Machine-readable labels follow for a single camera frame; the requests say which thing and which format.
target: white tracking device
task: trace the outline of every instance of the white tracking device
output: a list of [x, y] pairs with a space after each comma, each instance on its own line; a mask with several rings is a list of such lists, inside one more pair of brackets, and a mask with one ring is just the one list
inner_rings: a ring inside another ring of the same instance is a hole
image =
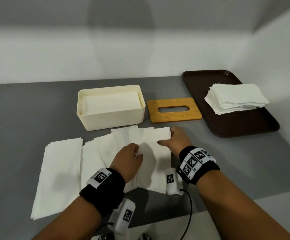
[[118, 235], [124, 235], [131, 222], [135, 211], [135, 203], [129, 199], [123, 199], [118, 209], [114, 209], [109, 219], [113, 225], [108, 225], [108, 228]]
[[166, 179], [166, 192], [171, 196], [182, 196], [183, 180], [176, 172], [175, 168], [169, 168], [165, 171]]

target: cream plastic box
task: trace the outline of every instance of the cream plastic box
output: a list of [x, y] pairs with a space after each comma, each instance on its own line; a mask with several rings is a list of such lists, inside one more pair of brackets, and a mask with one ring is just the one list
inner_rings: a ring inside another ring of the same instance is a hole
[[[132, 91], [136, 91], [138, 93], [142, 106], [141, 109], [131, 109], [94, 115], [82, 115], [82, 98], [84, 96], [110, 95], [114, 93]], [[83, 89], [80, 90], [78, 94], [76, 114], [82, 121], [86, 130], [106, 129], [142, 123], [144, 120], [145, 106], [146, 104], [139, 85]]]

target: black cable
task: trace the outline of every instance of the black cable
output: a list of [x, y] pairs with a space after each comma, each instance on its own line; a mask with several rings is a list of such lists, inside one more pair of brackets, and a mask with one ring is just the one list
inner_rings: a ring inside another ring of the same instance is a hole
[[189, 200], [190, 200], [190, 215], [189, 215], [189, 221], [188, 221], [188, 224], [187, 224], [187, 227], [186, 227], [186, 230], [185, 230], [183, 236], [180, 238], [180, 240], [182, 240], [184, 238], [184, 236], [185, 236], [188, 228], [189, 228], [189, 224], [190, 224], [190, 221], [192, 219], [193, 205], [192, 205], [192, 198], [191, 198], [190, 194], [186, 190], [180, 190], [180, 191], [184, 191], [185, 193], [187, 193], [188, 196], [189, 196]]
[[99, 228], [98, 228], [95, 232], [98, 232], [99, 229], [101, 229], [102, 227], [107, 226], [107, 225], [112, 225], [112, 226], [113, 226], [114, 223], [113, 223], [113, 222], [106, 222], [106, 223], [104, 223], [103, 225], [100, 225]]

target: person's right hand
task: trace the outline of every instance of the person's right hand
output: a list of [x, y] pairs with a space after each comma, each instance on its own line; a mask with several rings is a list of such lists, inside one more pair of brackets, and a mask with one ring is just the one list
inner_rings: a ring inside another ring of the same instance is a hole
[[192, 145], [186, 133], [179, 127], [171, 128], [171, 138], [168, 140], [160, 140], [159, 145], [168, 147], [172, 153], [179, 156], [179, 153], [187, 146]]

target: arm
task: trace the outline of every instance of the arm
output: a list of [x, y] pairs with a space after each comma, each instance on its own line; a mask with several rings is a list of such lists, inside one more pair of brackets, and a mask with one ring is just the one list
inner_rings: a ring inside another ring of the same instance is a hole
[[[138, 152], [138, 149], [139, 146], [134, 143], [123, 147], [110, 165], [126, 183], [135, 177], [143, 161], [142, 154], [135, 158], [134, 153]], [[95, 206], [79, 196], [32, 240], [90, 240], [101, 220], [101, 214]]]
[[[158, 141], [172, 153], [192, 145], [186, 133], [171, 129], [169, 140]], [[230, 240], [290, 240], [290, 234], [254, 201], [234, 185], [221, 171], [211, 170], [196, 183], [207, 210], [221, 235]]]

